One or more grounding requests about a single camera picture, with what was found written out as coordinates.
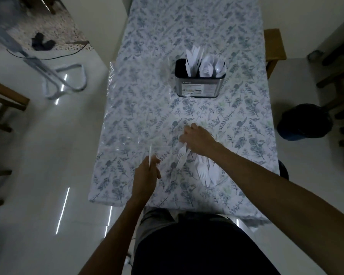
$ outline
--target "hand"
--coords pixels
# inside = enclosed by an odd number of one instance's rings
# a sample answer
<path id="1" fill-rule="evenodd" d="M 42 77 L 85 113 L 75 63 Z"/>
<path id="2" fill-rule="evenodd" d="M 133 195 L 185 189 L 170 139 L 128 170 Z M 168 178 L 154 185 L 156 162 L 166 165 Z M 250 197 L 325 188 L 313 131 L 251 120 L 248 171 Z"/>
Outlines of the hand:
<path id="1" fill-rule="evenodd" d="M 131 198 L 137 203 L 142 203 L 143 206 L 149 200 L 154 189 L 156 189 L 157 178 L 161 178 L 161 173 L 157 168 L 160 160 L 153 155 L 149 163 L 149 156 L 144 158 L 139 167 L 135 169 L 134 183 L 132 186 Z"/>
<path id="2" fill-rule="evenodd" d="M 185 126 L 184 134 L 180 136 L 179 141 L 187 143 L 187 148 L 193 152 L 207 157 L 209 157 L 209 150 L 216 144 L 211 134 L 195 123 L 191 124 L 191 127 L 188 125 Z"/>

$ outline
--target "leaf pattern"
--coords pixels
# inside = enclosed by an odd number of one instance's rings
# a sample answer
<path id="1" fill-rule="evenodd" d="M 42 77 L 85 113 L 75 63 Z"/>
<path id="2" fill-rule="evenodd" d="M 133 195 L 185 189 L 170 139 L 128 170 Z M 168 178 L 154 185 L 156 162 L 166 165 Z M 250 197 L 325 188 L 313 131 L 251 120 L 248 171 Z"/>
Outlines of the leaf pattern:
<path id="1" fill-rule="evenodd" d="M 174 62 L 193 44 L 226 59 L 216 99 L 175 93 Z M 266 220 L 225 172 L 206 188 L 194 155 L 175 169 L 178 138 L 184 125 L 196 122 L 231 151 L 278 173 L 265 66 L 258 0 L 133 0 L 117 61 L 110 64 L 89 200 L 124 205 L 152 143 L 162 178 L 147 205 Z"/>

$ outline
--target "black cable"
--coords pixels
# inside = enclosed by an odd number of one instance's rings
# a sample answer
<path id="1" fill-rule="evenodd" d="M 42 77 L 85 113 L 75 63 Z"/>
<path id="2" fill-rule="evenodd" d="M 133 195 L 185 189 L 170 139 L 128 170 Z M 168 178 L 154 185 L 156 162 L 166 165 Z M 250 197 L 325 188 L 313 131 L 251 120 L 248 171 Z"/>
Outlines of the black cable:
<path id="1" fill-rule="evenodd" d="M 34 60 L 34 59 L 38 59 L 38 60 L 53 60 L 53 59 L 58 59 L 58 58 L 62 58 L 62 57 L 67 57 L 67 56 L 71 56 L 71 55 L 75 55 L 76 53 L 82 51 L 84 49 L 84 47 L 86 47 L 88 45 L 89 42 L 87 42 L 85 45 L 83 45 L 82 48 L 80 48 L 77 52 L 75 53 L 72 53 L 72 54 L 68 54 L 68 55 L 63 55 L 63 56 L 59 56 L 59 57 L 55 57 L 55 58 L 51 58 L 51 59 L 40 59 L 40 58 L 26 58 L 26 57 L 19 57 L 15 54 L 13 54 L 12 52 L 10 52 L 8 49 L 6 49 L 9 54 L 13 55 L 14 57 L 17 57 L 17 58 L 21 58 L 21 59 L 28 59 L 28 60 Z"/>

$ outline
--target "black shirt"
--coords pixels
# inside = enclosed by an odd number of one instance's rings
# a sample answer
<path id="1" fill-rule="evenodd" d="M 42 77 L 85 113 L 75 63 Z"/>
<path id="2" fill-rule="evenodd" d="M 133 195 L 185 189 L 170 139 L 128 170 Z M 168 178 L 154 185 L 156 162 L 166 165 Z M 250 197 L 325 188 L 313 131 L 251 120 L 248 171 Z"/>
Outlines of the black shirt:
<path id="1" fill-rule="evenodd" d="M 160 229 L 137 247 L 132 274 L 279 274 L 233 223 L 184 221 Z"/>

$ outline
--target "right arm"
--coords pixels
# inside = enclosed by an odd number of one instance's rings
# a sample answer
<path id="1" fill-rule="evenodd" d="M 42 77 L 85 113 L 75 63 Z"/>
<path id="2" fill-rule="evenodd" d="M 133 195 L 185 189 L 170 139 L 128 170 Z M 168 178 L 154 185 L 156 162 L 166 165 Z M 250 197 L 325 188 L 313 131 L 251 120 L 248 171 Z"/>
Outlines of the right arm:
<path id="1" fill-rule="evenodd" d="M 231 152 L 196 124 L 180 141 L 216 162 L 247 198 L 328 274 L 344 274 L 344 214 L 312 192 Z"/>

